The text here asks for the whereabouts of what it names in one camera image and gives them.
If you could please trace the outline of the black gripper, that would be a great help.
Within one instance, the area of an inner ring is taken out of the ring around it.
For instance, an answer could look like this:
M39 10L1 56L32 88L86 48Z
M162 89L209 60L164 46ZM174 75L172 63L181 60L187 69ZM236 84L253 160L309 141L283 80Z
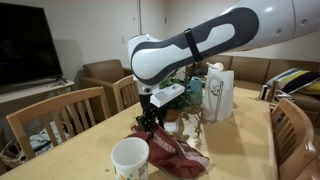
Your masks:
M166 117L165 107L156 107L150 102L151 95L140 95L140 105L143 113L136 118L138 126L145 132L152 131L152 125L155 120L158 120L158 124L164 127L164 118Z

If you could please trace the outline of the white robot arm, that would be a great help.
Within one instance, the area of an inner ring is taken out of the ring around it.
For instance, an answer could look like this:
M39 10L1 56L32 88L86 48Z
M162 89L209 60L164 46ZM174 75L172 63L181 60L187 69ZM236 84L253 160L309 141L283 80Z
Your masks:
M227 51L247 51L295 39L320 28L320 0L240 0L221 15L166 40L148 34L128 41L145 132L164 118L162 106L180 95L178 84L159 84L176 70Z

